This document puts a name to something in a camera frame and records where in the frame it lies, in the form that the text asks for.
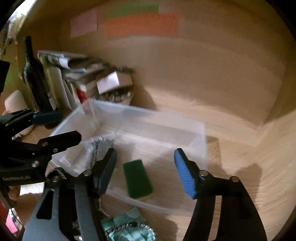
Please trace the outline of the person's left hand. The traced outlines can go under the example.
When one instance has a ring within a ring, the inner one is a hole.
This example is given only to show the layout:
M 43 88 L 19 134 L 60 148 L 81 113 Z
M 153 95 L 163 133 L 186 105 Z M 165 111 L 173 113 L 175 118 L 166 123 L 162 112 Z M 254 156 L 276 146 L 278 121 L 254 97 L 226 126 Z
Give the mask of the person's left hand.
M 5 110 L 2 115 L 28 108 L 20 90 L 15 90 L 12 94 L 10 94 L 6 98 L 6 100 L 4 101 L 4 107 L 5 107 Z M 14 138 L 28 135 L 33 130 L 33 128 L 34 128 L 34 125 L 31 125 L 30 127 L 24 129 L 23 131 L 15 135 Z

